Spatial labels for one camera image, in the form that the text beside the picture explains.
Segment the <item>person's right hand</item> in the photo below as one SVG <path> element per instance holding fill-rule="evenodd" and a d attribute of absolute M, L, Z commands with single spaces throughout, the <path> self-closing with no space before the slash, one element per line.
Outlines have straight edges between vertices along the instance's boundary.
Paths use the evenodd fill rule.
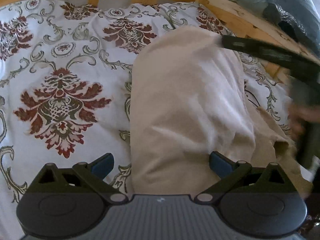
<path fill-rule="evenodd" d="M 304 133 L 306 122 L 319 124 L 319 106 L 305 107 L 291 103 L 288 113 L 293 140 L 297 140 Z"/>

